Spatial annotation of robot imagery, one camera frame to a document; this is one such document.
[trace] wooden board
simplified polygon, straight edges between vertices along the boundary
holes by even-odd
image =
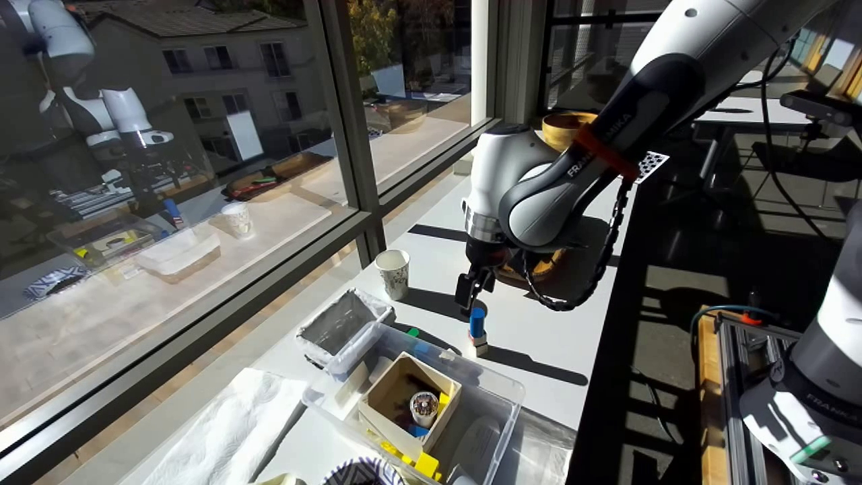
[[[716,322],[702,315],[697,322],[701,483],[702,485],[731,483],[723,390],[725,390],[725,375],[723,375],[719,331],[716,331]]]

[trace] small box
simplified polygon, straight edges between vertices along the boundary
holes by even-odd
[[[406,432],[410,400],[417,390],[437,394],[437,417],[429,425],[425,437],[413,437]],[[362,397],[354,410],[354,421],[374,437],[381,447],[397,447],[406,458],[417,458],[429,454],[444,425],[451,423],[461,400],[461,382],[441,375],[438,369],[417,362],[410,354],[401,354],[390,366],[381,375],[381,381]]]
[[[220,251],[220,243],[215,233],[201,223],[195,229],[184,229],[178,235],[170,235],[166,239],[158,239],[157,245],[137,253],[137,268],[165,277],[165,280],[181,280],[215,260]]]
[[[313,363],[329,366],[331,355],[337,355],[366,324],[389,317],[394,317],[389,301],[381,301],[366,291],[345,291],[308,327],[300,327],[296,338]]]

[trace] cardboard box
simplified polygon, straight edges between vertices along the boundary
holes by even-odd
[[[437,421],[430,423],[425,437],[413,437],[406,432],[406,425],[413,423],[406,405],[417,390],[437,394]],[[459,381],[437,371],[410,354],[401,354],[363,394],[354,417],[366,433],[371,433],[371,439],[382,451],[397,447],[401,456],[417,458],[421,454],[429,454],[433,447],[433,441],[451,423],[459,406],[459,397]]]

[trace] white cloth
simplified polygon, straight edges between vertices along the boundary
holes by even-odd
[[[142,483],[250,483],[300,413],[304,388],[304,382],[243,369],[195,421],[178,428],[166,451],[158,447],[145,460],[152,472]]]

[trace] tree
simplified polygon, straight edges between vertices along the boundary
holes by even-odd
[[[381,6],[374,0],[347,0],[351,40],[355,53],[355,74],[370,75],[399,60],[397,51],[397,9]]]
[[[410,84],[425,90],[433,84],[430,56],[453,60],[459,0],[397,0],[399,45]]]

